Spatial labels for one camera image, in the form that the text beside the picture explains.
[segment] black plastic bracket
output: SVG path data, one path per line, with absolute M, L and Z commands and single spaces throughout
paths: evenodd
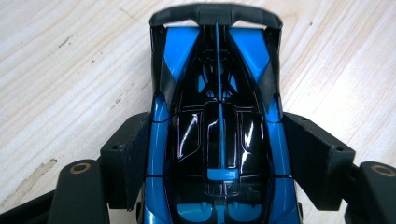
M 293 177 L 318 210 L 337 211 L 355 151 L 309 119 L 284 113 L 283 123 Z
M 112 209 L 134 209 L 146 172 L 149 119 L 149 112 L 128 118 L 100 150 Z

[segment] dark stain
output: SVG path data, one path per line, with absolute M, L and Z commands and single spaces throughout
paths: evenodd
M 58 49 L 61 48 L 63 45 L 65 45 L 65 44 L 67 43 L 67 41 L 69 41 L 69 39 L 70 39 L 71 37 L 73 37 L 73 36 L 72 36 L 72 35 L 68 36 L 68 37 L 66 38 L 66 40 L 65 40 L 64 42 L 62 42 L 62 44 L 61 44 L 60 46 L 58 46 Z
M 123 93 L 119 96 L 119 98 L 117 98 L 117 100 L 116 100 L 116 105 L 121 101 L 122 95 L 123 95 Z

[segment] wooden surface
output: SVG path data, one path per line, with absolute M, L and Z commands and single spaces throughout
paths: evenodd
M 0 213 L 55 188 L 66 164 L 96 159 L 151 103 L 149 17 L 182 1 L 0 3 Z M 284 22 L 285 111 L 396 166 L 396 1 L 245 1 Z M 303 193 L 304 223 L 342 223 Z M 114 223 L 134 213 L 111 212 Z

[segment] blue light strip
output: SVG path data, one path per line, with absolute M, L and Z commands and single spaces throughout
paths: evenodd
M 221 169 L 225 168 L 225 137 L 224 123 L 222 114 L 222 90 L 221 90 L 221 64 L 220 64 L 220 43 L 219 43 L 219 24 L 216 22 L 216 55 L 218 61 L 218 88 L 219 88 L 219 146 Z
M 239 178 L 238 169 L 207 169 L 210 180 L 235 180 Z

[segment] black and blue car body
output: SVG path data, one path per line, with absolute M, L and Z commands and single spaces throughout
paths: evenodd
M 196 25 L 169 24 L 184 20 Z M 151 112 L 128 118 L 97 161 L 65 166 L 55 191 L 0 223 L 107 224 L 107 208 L 136 204 L 145 224 L 302 223 L 294 181 L 318 210 L 338 211 L 344 199 L 347 224 L 396 223 L 394 167 L 358 167 L 352 148 L 282 111 L 278 16 L 194 4 L 162 10 L 150 26 Z
M 167 26 L 184 20 L 197 26 Z M 231 4 L 152 16 L 141 223 L 301 222 L 278 87 L 281 28 L 268 11 Z

